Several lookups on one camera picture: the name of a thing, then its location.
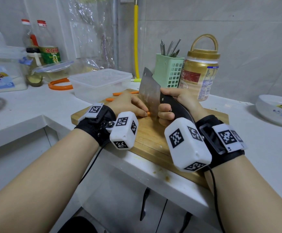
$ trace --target gold jar lid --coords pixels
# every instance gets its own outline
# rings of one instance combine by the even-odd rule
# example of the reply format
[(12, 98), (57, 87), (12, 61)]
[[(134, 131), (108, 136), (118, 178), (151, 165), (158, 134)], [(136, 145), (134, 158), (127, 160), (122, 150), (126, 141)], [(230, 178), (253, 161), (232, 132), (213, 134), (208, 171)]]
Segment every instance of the gold jar lid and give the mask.
[[(196, 43), (202, 38), (210, 38), (214, 43), (214, 50), (194, 49)], [(218, 60), (220, 54), (218, 54), (218, 41), (211, 34), (200, 35), (192, 44), (191, 50), (187, 52), (187, 56), (206, 60)]]

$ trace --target cleaver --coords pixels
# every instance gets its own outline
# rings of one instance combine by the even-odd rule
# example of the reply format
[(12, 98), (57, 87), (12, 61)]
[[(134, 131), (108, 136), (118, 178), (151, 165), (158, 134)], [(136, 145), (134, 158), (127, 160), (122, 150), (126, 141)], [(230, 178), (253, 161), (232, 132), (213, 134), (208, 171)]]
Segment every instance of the cleaver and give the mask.
[(175, 119), (186, 118), (195, 123), (189, 111), (174, 97), (164, 95), (160, 92), (160, 85), (154, 80), (151, 70), (146, 67), (143, 71), (139, 95), (140, 99), (147, 106), (152, 118), (158, 117), (159, 104), (165, 103), (171, 105), (171, 111), (175, 114)]

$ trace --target black knife handle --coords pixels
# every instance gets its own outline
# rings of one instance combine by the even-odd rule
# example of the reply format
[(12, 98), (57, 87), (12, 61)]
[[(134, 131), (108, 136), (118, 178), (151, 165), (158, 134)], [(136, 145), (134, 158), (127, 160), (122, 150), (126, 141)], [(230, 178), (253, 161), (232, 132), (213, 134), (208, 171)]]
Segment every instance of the black knife handle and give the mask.
[(193, 117), (191, 116), (190, 112), (181, 105), (175, 98), (172, 96), (164, 95), (161, 93), (160, 95), (160, 103), (161, 104), (169, 104), (171, 105), (171, 110), (175, 114), (175, 119), (177, 118), (186, 118), (193, 123), (195, 123)]

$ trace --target white storage box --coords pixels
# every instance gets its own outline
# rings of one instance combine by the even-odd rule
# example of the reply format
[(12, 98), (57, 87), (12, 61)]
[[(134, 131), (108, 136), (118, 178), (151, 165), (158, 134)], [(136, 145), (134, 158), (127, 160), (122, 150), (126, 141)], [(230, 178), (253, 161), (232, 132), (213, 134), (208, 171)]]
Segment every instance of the white storage box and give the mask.
[(104, 69), (69, 77), (77, 98), (89, 103), (102, 101), (130, 86), (131, 73)]
[(26, 56), (24, 47), (0, 46), (0, 92), (27, 89), (19, 59)]

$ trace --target person's right arm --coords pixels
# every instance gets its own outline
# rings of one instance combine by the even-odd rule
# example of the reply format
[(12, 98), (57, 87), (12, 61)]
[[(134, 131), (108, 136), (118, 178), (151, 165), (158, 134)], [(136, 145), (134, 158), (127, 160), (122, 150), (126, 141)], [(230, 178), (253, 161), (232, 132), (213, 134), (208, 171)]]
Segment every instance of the person's right arm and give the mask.
[[(184, 105), (195, 121), (209, 115), (186, 89), (161, 89)], [(168, 104), (159, 106), (159, 121), (169, 125), (174, 114)], [(218, 207), (225, 232), (282, 232), (282, 198), (263, 179), (245, 155), (238, 156), (212, 169), (216, 181)], [(207, 183), (213, 192), (209, 171)]]

